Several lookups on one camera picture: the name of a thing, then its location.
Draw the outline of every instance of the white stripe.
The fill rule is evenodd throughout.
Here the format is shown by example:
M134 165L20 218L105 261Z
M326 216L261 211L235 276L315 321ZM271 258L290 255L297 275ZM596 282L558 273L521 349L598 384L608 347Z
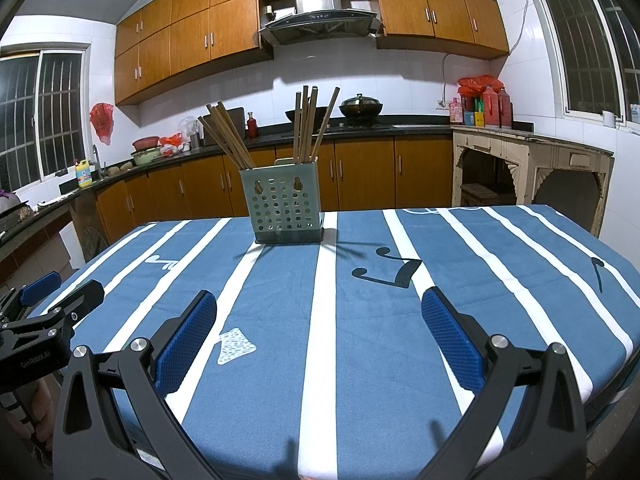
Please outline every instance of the white stripe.
M529 247L531 247L534 251L536 251L540 256L542 256L546 261L548 261L552 266L554 266L560 274L568 277L575 286L577 286L580 291L584 294L584 297L587 298L587 301L591 303L591 306L596 311L596 314L600 316L600 319L604 321L609 330L613 333L614 336L618 338L618 340L625 347L626 351L626 361L631 359L631 355L634 351L634 344L622 327L618 324L615 318L611 315L611 313L607 310L607 308L602 304L598 295L593 291L593 289L589 286L587 282L585 282L579 274L572 271L567 267L564 263L562 263L554 254L552 254L548 249L544 248L538 242L532 240L527 234L516 227L511 223L508 218L498 214L490 207L483 207L484 211L487 212L489 216L495 218L498 222L500 222L505 228L507 228L511 233L516 235L520 240L526 243Z
M580 398L582 402L586 402L589 399L591 392L593 391L593 383L591 378L584 371L582 365L575 358L574 353L571 351L567 343L562 339L556 327L553 326L551 320L545 312L545 309L538 303L538 300L526 289L516 277L509 272L507 267L498 259L498 257L486 250L475 236L464 227L460 221L453 216L448 210L444 208L438 208L440 215L449 223L455 232L464 240L464 242L471 248L471 250L482 258L492 272L504 283L504 286L511 291L516 297L518 302L524 307L524 310L529 315L533 324L538 329L538 332L542 336L542 339L547 345L551 343L562 343L569 354L569 359L574 367L575 378L580 388Z
M335 245L338 213L324 214L306 346L298 474L338 478L335 422Z
M167 243L173 235L175 235L180 229L182 229L185 225L187 225L191 220L183 220L178 225L175 225L169 232L166 232L162 238L160 238L155 244L149 247L144 253L140 254L135 260L133 260L128 266L122 269L115 277L107 283L107 286L104 287L104 297L116 288L120 282L130 273L132 272L139 264L144 262L149 256L154 254L160 247L162 247L165 243ZM83 317L80 321L78 321L74 325L74 329L78 328L78 326L86 319Z
M536 213L535 211L531 210L525 205L519 205L518 207L523 211L526 211L527 213L529 213L531 216L540 220L545 227L555 232L559 237L564 238L571 245L580 249L588 257L599 259L604 264L604 268L607 269L613 275L613 277L618 281L620 286L624 289L624 291L628 294L628 296L632 299L632 301L636 304L636 306L640 308L640 298L638 298L638 295L633 291L633 289L629 286L626 280L622 277L622 274L620 274L620 272L614 266L607 263L604 260L604 258L598 256L596 253L594 253L593 251L589 250L587 247L582 245L578 240L571 238L567 233L558 229L555 225L553 225L549 220L547 220L541 214Z
M122 350L123 346L127 344L129 337L131 337L131 334L133 334L134 330L142 320L145 319L145 316L167 291L169 286L178 276L180 276L180 273L186 269L195 257L198 256L198 254L200 254L207 245L209 245L210 241L212 241L213 238L222 231L222 228L229 222L229 220L231 220L231 218L222 218L218 220L213 228L211 228L209 232L207 232L207 234L205 234L177 264L175 264L174 268L160 278L156 288L154 288L154 290L152 290L149 295L142 300L137 309L133 311L129 316L129 319L127 319L120 330L118 330L118 333L113 337L113 339L111 339L104 349L105 352L117 352Z
M625 396L625 394L626 394L626 391L627 391L627 390L628 390L628 388L625 388L624 390L620 390L618 393L616 393L616 394L613 396L613 399L611 399L611 400L609 401L609 404L615 404L615 403L616 403L616 402L618 402L620 399L622 399L622 397L624 397L624 396Z
M414 245L409 239L406 231L404 230L404 226L398 218L398 214L393 209L386 209L383 211L383 213L385 215L386 224L389 226L389 230L391 231L391 235L394 238L394 242L396 244L396 247L398 248L398 253L400 254L400 256L407 260L420 260L420 256L418 256L418 253L415 251ZM415 291L418 294L418 298L422 300L424 291L434 285L433 280L431 279L431 275L424 263L421 263L420 267L418 267L418 270L416 270L416 272L414 273L412 282L414 284ZM449 366L449 363L445 359L442 352L440 352L440 357L442 357L442 362L444 363L447 377L449 378L449 382L451 383L451 389L453 390L453 394L455 395L458 402L460 413L464 414L466 410L468 410L471 402L474 400L474 394L473 392L465 390L462 386L460 386L460 383L456 379L456 376L451 370L451 367ZM502 450L503 445L504 439L502 438L502 433L500 432L500 428L496 426L491 440L486 445L486 449L484 450L484 453L478 461L478 465L487 464L497 458Z
M100 267L104 262L106 262L109 258L111 258L116 252L118 252L121 248L123 248L125 245L127 245L130 241L132 241L133 239L137 238L139 235L141 235L142 233L144 233L145 231L149 231L149 229L151 229L153 226L157 225L158 223L153 223L153 224L149 224L147 226L144 226L142 229L140 229L139 231L135 231L133 233L131 233L129 236L127 236L126 238L123 238L122 240L120 240L117 244L115 244L113 247L111 247L108 251L106 251L102 256L100 256L100 258L98 258L97 260L94 261L94 263L92 263L87 270L85 270L85 272L83 272L82 274L80 274L80 276L78 276L73 283L71 283L71 285L69 285L65 290L63 290L62 292L60 292L60 294L58 294L58 296L56 297L55 300L53 300L51 303L49 303L49 306L44 310L43 314L46 314L47 312L49 312L49 310L55 306L55 304L61 300L64 300L69 294L71 294L73 292L73 290L76 288L76 286L78 286L80 283L82 283L82 280L84 280L85 278L87 278L88 276L91 275L92 272L94 272L95 269L97 269L98 267Z
M216 300L218 306L218 314L216 316L216 322L211 327L207 338L200 347L196 358L191 363L189 371L186 373L180 388L172 394L166 396L166 403L174 412L175 418L178 422L182 423L184 416L187 414L191 399L196 391L198 382L202 377L207 361L213 352L213 347L220 340L220 332L222 331L226 318L231 313L231 309L240 294L240 290L244 285L251 269L254 268L254 264L262 252L264 245L258 245L255 242L251 244L248 251L242 257L238 266L231 274L231 277L226 281L225 287L220 292L220 296Z

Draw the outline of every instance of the range hood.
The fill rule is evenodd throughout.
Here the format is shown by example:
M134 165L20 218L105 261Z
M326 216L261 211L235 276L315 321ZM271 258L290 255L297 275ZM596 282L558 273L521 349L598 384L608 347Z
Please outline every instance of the range hood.
M296 0L296 14L268 23L260 30L271 43L368 36L380 29L380 20L371 10L342 9L341 0Z

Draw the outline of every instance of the blue tablecloth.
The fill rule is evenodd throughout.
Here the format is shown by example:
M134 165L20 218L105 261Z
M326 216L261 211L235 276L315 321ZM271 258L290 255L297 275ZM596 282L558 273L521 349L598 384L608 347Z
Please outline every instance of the blue tablecloth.
M231 478L414 478L473 398L420 315L433 284L489 334L564 342L584 402L638 350L640 275L546 206L327 213L324 227L322 244L259 246L248 218L142 226L35 314L98 280L104 304L72 345L115 350L210 290L218 320L167 403Z

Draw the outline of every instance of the wooden chopstick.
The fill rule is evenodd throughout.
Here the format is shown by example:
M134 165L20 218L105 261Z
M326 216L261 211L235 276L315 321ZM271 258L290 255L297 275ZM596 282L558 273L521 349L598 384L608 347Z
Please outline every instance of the wooden chopstick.
M298 143L298 154L296 158L298 160L298 164L302 162L302 150L304 146L304 135L306 131L306 115L309 110L309 86L304 85L302 87L302 116L300 117L300 142Z
M228 146L225 144L224 140L222 140L222 138L218 135L218 133L210 126L209 123L207 123L206 119L204 117L200 116L200 117L198 117L198 120L200 121L202 126L204 126L204 129L207 131L207 133L211 137L213 137L213 140L216 141L218 146L220 146L220 148L222 148L222 151L225 152L225 155L228 156L228 158L231 160L231 162L234 163L238 167L238 170L244 170L244 168L240 167L240 165L238 164L238 161L236 160L235 155L233 155L231 153L231 151L229 150Z
M220 115L219 110L216 107L213 107L211 105L207 105L207 110L209 110L209 113L211 114L211 119L213 120L215 125L218 127L219 136L222 139L224 139L224 141L229 147L229 150L234 154L234 157L236 158L236 162L237 162L236 165L242 170L247 170L249 168L249 165L244 160L244 157L242 157L240 148L236 146L236 143L234 142L235 141L234 136L229 130L226 124L226 121Z
M322 136L324 136L324 132L329 124L329 118L331 117L331 113L334 111L335 101L338 98L338 94L340 93L340 88L336 87L334 90L334 95L331 97L331 101L329 102L329 106L326 109L326 113L324 114L324 119L322 120L322 126L320 126L320 131L318 132L318 138L316 139L316 143L314 144L314 149L311 152L311 157L309 158L309 162L313 162L316 160L316 156L318 156L318 151L320 150L320 143L322 142Z
M220 115L222 116L222 118L225 120L232 135L235 137L238 147L240 148L241 155L244 158L245 162L249 165L249 168L255 168L255 162L251 157L251 153L249 153L249 150L244 145L244 142L242 142L240 133L238 133L238 130L236 129L235 124L231 120L231 116L229 115L229 112L226 111L225 105L223 104L222 101L218 101L218 111L220 112Z
M302 94L296 92L296 120L293 123L293 162L297 164L298 152L300 150L300 104L302 102Z
M311 102L307 110L306 118L306 133L305 143L302 151L302 162L309 162L309 156L311 151L311 137L314 132L314 125L316 123L316 104L318 104L318 87L314 86L311 89Z

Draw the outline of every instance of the striped tablecloth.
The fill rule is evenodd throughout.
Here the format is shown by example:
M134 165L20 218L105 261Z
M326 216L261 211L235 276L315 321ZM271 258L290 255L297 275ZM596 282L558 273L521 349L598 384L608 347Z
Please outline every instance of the striped tablecloth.
M99 280L104 304L72 345L113 351L210 290L218 320L166 401L230 478L414 478L473 398L420 315L433 284L489 334L534 349L563 342L584 402L638 350L640 275L546 206L327 213L324 228L321 244L260 246L247 218L152 223L36 314ZM520 388L485 460L521 398Z

